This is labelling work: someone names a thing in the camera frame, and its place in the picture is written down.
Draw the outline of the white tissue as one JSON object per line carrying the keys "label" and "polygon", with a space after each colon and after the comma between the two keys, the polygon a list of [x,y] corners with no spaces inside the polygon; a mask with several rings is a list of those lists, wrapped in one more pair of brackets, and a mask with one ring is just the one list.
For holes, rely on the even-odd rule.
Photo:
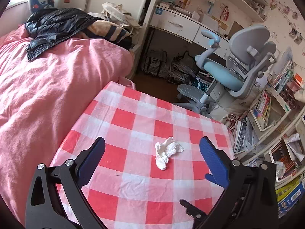
{"label": "white tissue", "polygon": [[166,170],[170,157],[183,151],[184,148],[172,136],[167,138],[163,143],[155,143],[156,166],[162,171]]}

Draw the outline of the yellow blue box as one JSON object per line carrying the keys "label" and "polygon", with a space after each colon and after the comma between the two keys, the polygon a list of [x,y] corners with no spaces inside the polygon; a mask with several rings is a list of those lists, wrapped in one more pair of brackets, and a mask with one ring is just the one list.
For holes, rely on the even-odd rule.
{"label": "yellow blue box", "polygon": [[304,176],[300,175],[275,191],[279,218],[285,216],[304,195]]}

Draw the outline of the red white checkered tablecloth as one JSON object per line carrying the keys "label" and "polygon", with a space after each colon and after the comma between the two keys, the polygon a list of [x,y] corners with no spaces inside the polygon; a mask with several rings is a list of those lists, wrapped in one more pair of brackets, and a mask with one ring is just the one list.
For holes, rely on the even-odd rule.
{"label": "red white checkered tablecloth", "polygon": [[[155,162],[155,143],[173,137],[184,151],[166,170]],[[234,157],[230,133],[217,121],[137,90],[110,82],[80,116],[52,165],[75,159],[96,138],[105,153],[82,191],[108,228],[191,228],[193,219],[179,201],[210,212],[222,188],[205,179],[209,169],[200,150],[207,136]]]}

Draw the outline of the white rolling book cart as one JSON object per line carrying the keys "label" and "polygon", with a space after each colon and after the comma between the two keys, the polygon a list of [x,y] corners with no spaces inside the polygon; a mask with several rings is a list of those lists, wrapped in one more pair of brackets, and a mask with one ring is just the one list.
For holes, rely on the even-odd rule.
{"label": "white rolling book cart", "polygon": [[283,88],[293,78],[293,66],[292,49],[288,47],[270,68],[267,84],[250,105],[247,118],[258,140],[252,141],[246,150],[235,154],[242,164],[252,164],[268,152],[304,114],[304,106],[300,106],[300,101],[294,107],[288,98],[277,91],[278,87]]}

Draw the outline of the pink bed duvet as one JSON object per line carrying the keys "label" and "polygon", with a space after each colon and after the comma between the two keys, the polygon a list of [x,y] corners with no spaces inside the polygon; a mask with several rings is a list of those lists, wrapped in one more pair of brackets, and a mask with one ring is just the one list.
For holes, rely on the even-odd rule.
{"label": "pink bed duvet", "polygon": [[68,39],[33,61],[24,25],[1,36],[1,196],[25,220],[35,169],[50,164],[96,95],[132,69],[133,54],[104,39]]}

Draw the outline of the grey blue desk chair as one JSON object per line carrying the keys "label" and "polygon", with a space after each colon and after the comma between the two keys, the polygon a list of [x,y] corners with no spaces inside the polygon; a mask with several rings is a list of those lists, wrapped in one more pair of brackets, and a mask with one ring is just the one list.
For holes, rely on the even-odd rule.
{"label": "grey blue desk chair", "polygon": [[195,61],[198,68],[213,77],[213,81],[205,92],[191,85],[179,85],[178,98],[184,97],[187,102],[178,103],[178,106],[208,117],[212,103],[210,95],[214,88],[221,84],[231,97],[247,98],[255,81],[262,78],[276,62],[274,54],[277,46],[270,41],[270,31],[266,26],[244,28],[231,37],[231,55],[226,59],[226,66],[223,66],[209,58],[220,48],[220,37],[210,30],[203,30],[201,34],[209,39],[209,48],[197,55]]}

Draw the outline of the clear storage bag under desk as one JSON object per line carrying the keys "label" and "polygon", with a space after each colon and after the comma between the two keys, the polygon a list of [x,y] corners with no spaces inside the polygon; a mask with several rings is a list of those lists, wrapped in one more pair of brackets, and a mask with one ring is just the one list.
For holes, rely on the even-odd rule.
{"label": "clear storage bag under desk", "polygon": [[142,63],[142,71],[154,77],[165,78],[170,70],[166,51],[149,50]]}

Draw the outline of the black puffer jacket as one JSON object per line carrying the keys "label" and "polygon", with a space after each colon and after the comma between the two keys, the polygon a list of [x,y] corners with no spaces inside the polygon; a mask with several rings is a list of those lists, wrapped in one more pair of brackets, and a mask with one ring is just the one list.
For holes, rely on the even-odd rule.
{"label": "black puffer jacket", "polygon": [[26,48],[27,60],[33,61],[46,50],[60,44],[99,20],[77,8],[47,8],[34,12],[25,23],[32,38]]}

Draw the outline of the beige black striped pillow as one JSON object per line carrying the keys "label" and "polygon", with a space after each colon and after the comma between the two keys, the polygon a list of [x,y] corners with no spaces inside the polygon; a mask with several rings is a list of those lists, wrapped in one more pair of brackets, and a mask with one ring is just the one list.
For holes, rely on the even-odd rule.
{"label": "beige black striped pillow", "polygon": [[130,33],[117,24],[105,20],[97,20],[79,33],[84,39],[105,39],[126,50],[132,47]]}

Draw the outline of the white desk with drawers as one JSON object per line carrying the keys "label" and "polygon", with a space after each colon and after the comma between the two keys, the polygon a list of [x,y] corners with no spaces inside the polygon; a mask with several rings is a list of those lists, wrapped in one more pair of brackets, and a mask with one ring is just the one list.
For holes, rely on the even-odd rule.
{"label": "white desk with drawers", "polygon": [[150,0],[143,28],[139,35],[140,46],[136,53],[134,67],[129,74],[130,78],[133,78],[140,70],[155,30],[164,31],[190,44],[195,43],[204,48],[208,47],[208,39],[204,39],[201,35],[201,30],[210,30],[207,25],[170,8],[159,6],[158,3],[160,1]]}

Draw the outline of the beige canvas tote bag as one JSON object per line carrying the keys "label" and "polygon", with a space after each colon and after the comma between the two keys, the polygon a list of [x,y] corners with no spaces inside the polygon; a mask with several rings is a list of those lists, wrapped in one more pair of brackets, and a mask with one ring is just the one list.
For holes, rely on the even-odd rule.
{"label": "beige canvas tote bag", "polygon": [[110,19],[110,21],[123,26],[130,26],[133,29],[141,29],[137,20],[132,14],[123,9],[123,5],[105,2],[102,4],[102,14]]}

